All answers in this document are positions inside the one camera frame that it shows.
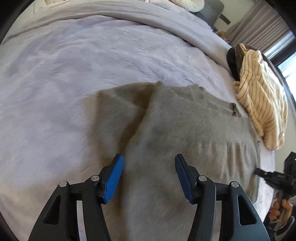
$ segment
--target blue gripper pad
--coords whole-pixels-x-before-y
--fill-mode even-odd
[[[123,171],[124,158],[123,155],[119,154],[116,163],[109,175],[109,178],[105,184],[104,202],[108,203],[113,198],[117,184]]]
[[[187,165],[182,154],[176,155],[175,168],[184,196],[191,203],[194,199],[192,190],[195,188],[196,180],[193,178],[189,166]]]

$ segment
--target yellow striped cloth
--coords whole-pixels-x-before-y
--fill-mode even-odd
[[[239,46],[245,55],[240,81],[234,81],[235,97],[248,111],[265,146],[270,150],[279,149],[285,141],[288,118],[285,90],[260,51],[247,50],[243,44]]]

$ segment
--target bed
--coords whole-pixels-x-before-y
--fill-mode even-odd
[[[166,0],[65,1],[11,31],[0,46],[0,211],[16,237],[28,239],[60,181],[83,182],[101,170],[88,138],[97,91],[198,84],[247,117],[229,49],[206,22]],[[274,153],[258,141],[260,168],[273,171]],[[262,220],[272,195],[259,180],[254,206]]]

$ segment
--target metal screw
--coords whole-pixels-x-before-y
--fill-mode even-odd
[[[232,182],[231,183],[231,186],[233,186],[234,188],[238,188],[239,187],[239,184],[237,182]]]
[[[94,175],[94,176],[91,177],[91,180],[92,180],[93,182],[96,182],[96,181],[98,181],[99,179],[100,179],[100,177],[99,177],[98,175]]]
[[[65,186],[67,186],[67,182],[66,181],[62,181],[62,182],[59,183],[59,186],[63,188]]]
[[[199,176],[198,179],[201,181],[201,182],[205,182],[207,180],[207,177],[206,176]]]

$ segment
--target person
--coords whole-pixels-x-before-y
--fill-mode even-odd
[[[287,236],[290,236],[292,232],[295,230],[295,213],[296,209],[293,208],[294,206],[287,201],[286,199],[283,199],[281,202],[283,208],[285,209],[285,214],[283,216],[283,219],[281,221],[281,227],[276,233],[269,232],[271,231],[270,224],[273,223],[278,217],[280,216],[280,204],[278,201],[275,201],[270,209],[270,212],[268,216],[266,217],[266,220],[264,221],[264,225],[266,227],[267,232],[269,233],[271,241],[285,241],[289,240],[287,239]]]

